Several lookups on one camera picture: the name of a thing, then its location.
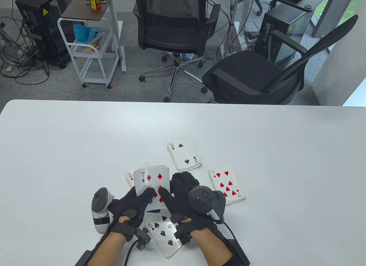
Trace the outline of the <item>person's left hand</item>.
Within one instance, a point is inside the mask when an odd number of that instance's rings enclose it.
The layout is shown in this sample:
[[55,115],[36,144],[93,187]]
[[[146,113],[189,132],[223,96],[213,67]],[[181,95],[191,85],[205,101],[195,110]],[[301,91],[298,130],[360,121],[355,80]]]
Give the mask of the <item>person's left hand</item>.
[[142,224],[145,210],[155,193],[153,188],[148,187],[140,195],[136,195],[136,188],[133,187],[123,198],[113,199],[108,206],[113,221],[107,231],[122,234],[127,242],[131,241],[136,229]]

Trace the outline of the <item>person's right hand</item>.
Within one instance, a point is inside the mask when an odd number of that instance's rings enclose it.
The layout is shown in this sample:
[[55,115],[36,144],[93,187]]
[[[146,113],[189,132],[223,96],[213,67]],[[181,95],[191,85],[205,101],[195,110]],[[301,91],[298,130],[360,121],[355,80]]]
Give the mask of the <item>person's right hand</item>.
[[191,173],[185,171],[173,174],[170,180],[170,191],[164,187],[158,190],[171,214],[170,220],[177,224],[175,238],[185,245],[192,238],[191,232],[208,228],[224,244],[227,244],[227,239],[218,230],[212,217],[205,213],[198,213],[190,205],[189,193],[199,185],[199,181]]

